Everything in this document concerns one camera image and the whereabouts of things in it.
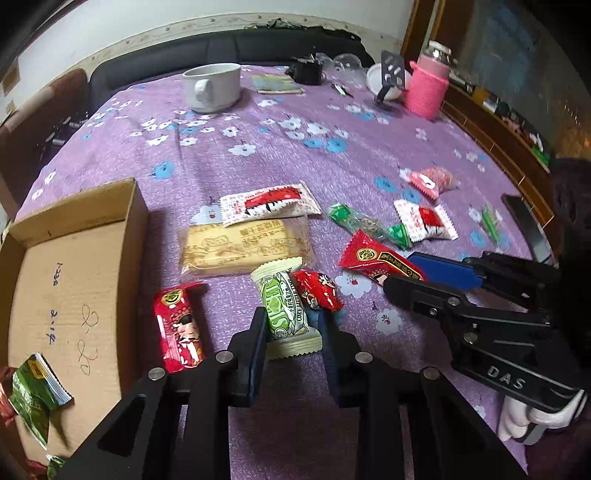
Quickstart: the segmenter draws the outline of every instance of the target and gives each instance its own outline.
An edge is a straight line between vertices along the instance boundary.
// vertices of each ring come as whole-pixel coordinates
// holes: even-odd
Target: cardboard box
[[[18,367],[39,351],[74,398],[52,414],[47,452],[17,417],[32,460],[70,456],[139,377],[134,327],[147,219],[128,179],[9,229],[0,248],[0,364]]]

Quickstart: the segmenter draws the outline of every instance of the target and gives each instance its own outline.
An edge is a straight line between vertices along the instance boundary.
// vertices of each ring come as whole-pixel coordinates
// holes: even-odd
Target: red packet
[[[305,306],[313,310],[329,309],[331,312],[343,308],[342,302],[336,297],[336,284],[328,275],[298,270],[290,276]]]
[[[373,240],[362,230],[357,230],[345,248],[339,266],[367,275],[380,285],[384,285],[384,280],[390,275],[403,275],[423,281],[426,279],[420,268],[391,248]]]
[[[154,314],[160,328],[164,368],[175,373],[194,368],[205,359],[199,329],[193,318],[187,290],[201,285],[192,282],[161,290],[154,299]]]

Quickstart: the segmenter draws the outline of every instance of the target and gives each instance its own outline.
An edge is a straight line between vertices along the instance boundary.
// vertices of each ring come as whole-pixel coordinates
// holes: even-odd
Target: white candy wrapper
[[[278,185],[220,198],[224,226],[262,218],[320,215],[320,205],[305,183]]]
[[[456,229],[442,205],[434,208],[421,207],[401,199],[394,202],[394,208],[413,242],[420,242],[426,238],[457,238]]]

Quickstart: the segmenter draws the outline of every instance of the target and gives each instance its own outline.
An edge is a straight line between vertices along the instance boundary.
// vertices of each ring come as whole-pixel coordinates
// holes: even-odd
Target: biscuit packet
[[[322,336],[308,325],[308,318],[290,273],[301,267],[302,259],[276,260],[251,274],[267,310],[272,340],[267,343],[267,359],[285,358],[322,350]]]
[[[179,242],[182,281],[250,273],[283,258],[302,257],[306,267],[316,260],[307,217],[190,225],[179,233]]]

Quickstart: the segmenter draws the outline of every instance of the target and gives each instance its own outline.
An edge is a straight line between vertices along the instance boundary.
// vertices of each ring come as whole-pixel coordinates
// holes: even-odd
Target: white mug
[[[212,113],[240,99],[240,65],[213,63],[183,73],[185,100],[192,110]]]

